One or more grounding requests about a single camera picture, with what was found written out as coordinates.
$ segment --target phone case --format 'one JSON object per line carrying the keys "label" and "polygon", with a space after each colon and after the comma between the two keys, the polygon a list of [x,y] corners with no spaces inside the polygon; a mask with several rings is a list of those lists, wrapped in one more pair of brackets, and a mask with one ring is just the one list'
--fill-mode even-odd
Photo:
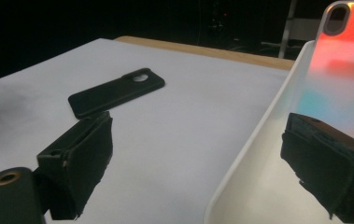
{"label": "phone case", "polygon": [[354,136],[354,2],[331,4],[322,17],[296,108]]}
{"label": "phone case", "polygon": [[148,68],[71,95],[69,104],[77,119],[106,111],[165,85],[164,80]]}

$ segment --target dark background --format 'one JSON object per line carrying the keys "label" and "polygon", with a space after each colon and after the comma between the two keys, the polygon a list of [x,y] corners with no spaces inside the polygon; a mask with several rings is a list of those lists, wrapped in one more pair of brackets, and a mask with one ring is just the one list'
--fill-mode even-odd
{"label": "dark background", "polygon": [[[300,0],[296,16],[320,18],[331,2]],[[0,77],[122,35],[276,56],[262,42],[281,42],[289,7],[290,0],[0,0]]]}

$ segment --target black plastic part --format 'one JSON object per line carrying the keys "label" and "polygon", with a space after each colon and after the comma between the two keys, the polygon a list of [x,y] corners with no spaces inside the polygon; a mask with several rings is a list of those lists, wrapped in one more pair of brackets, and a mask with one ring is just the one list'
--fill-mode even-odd
{"label": "black plastic part", "polygon": [[329,212],[354,223],[354,138],[328,124],[291,113],[281,158]]}
{"label": "black plastic part", "polygon": [[148,68],[142,68],[105,84],[71,95],[69,104],[77,119],[106,111],[165,85]]}
{"label": "black plastic part", "polygon": [[79,217],[112,157],[108,112],[79,121],[37,155],[43,211],[54,220]]}
{"label": "black plastic part", "polygon": [[28,168],[0,172],[0,224],[44,224],[34,176]]}

